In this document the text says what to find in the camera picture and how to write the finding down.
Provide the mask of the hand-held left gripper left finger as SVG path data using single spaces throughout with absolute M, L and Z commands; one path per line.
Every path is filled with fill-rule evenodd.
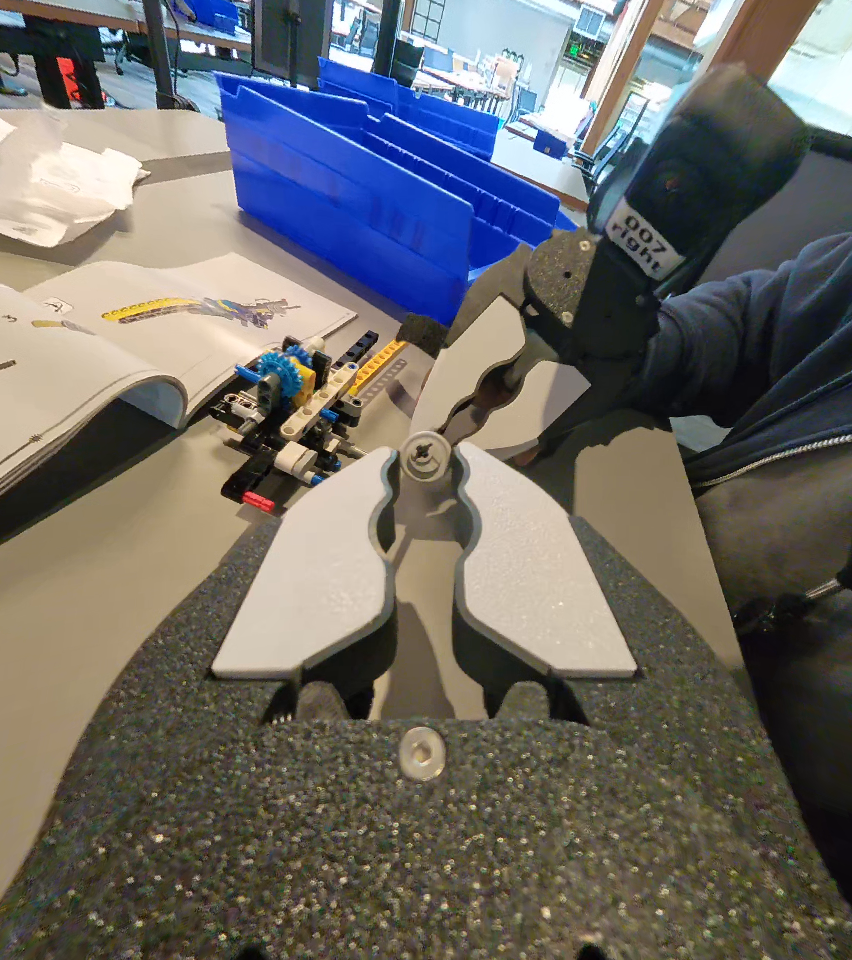
M 287 511 L 213 660 L 216 678 L 300 679 L 387 626 L 398 468 L 397 450 L 381 446 Z

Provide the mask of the person's right forearm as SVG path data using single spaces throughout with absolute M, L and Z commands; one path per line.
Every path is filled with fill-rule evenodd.
M 746 431 L 852 387 L 852 232 L 663 301 L 627 405 Z

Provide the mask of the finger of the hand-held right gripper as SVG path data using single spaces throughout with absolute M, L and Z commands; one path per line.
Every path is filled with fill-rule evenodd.
M 574 366 L 547 359 L 531 361 L 512 387 L 497 389 L 501 402 L 486 402 L 484 418 L 456 440 L 507 461 L 540 447 L 542 436 L 589 388 Z
M 464 406 L 473 405 L 492 378 L 492 409 L 510 409 L 525 390 L 526 328 L 503 295 L 440 350 L 417 400 L 417 432 L 444 434 Z

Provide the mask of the large blue plastic bin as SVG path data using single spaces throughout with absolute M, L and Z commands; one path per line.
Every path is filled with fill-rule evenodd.
M 511 172 L 360 100 L 216 74 L 239 207 L 445 327 L 520 245 L 576 222 Z

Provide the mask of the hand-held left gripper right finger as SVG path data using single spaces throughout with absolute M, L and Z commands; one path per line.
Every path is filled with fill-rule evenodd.
M 569 513 L 474 443 L 454 450 L 463 510 L 456 611 L 535 672 L 630 679 L 638 665 Z

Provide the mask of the black computer monitor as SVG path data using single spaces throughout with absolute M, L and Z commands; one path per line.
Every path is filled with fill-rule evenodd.
M 254 68 L 293 87 L 317 90 L 333 12 L 333 1 L 252 1 Z

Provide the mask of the lego technic model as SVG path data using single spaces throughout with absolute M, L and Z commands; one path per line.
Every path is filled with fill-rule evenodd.
M 362 395 L 395 365 L 409 343 L 378 346 L 367 331 L 338 358 L 323 337 L 286 337 L 244 366 L 236 367 L 240 390 L 211 408 L 212 419 L 233 436 L 245 462 L 224 481 L 220 495 L 271 514 L 276 506 L 259 489 L 282 474 L 305 489 L 332 478 L 345 460 L 366 456 L 350 438 L 365 411 Z

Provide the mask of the grey lego wheel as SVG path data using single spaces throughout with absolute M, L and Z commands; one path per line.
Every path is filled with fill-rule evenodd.
M 429 430 L 412 433 L 398 451 L 400 468 L 410 480 L 430 484 L 449 470 L 452 446 L 443 435 Z

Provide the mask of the wooden beam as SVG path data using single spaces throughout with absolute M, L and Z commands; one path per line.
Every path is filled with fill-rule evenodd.
M 710 1 L 614 2 L 612 32 L 590 75 L 585 99 L 594 113 L 583 149 L 594 153 L 610 134 L 631 94 L 660 105 L 697 69 L 697 38 Z

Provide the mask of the black framed grey chair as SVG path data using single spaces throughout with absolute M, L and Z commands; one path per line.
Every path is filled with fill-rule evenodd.
M 811 133 L 797 173 L 730 234 L 700 282 L 775 269 L 818 239 L 852 232 L 852 136 L 819 127 Z

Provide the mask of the loose white paper sheets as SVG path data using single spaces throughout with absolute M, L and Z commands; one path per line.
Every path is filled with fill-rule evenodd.
M 0 117 L 0 235 L 51 249 L 132 205 L 142 164 L 67 143 L 64 132 L 50 112 L 29 111 L 19 126 Z

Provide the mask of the lego instruction booklet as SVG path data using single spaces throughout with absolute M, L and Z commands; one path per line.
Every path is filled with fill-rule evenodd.
M 0 497 L 111 402 L 180 429 L 236 367 L 357 316 L 236 253 L 100 261 L 25 292 L 0 282 Z

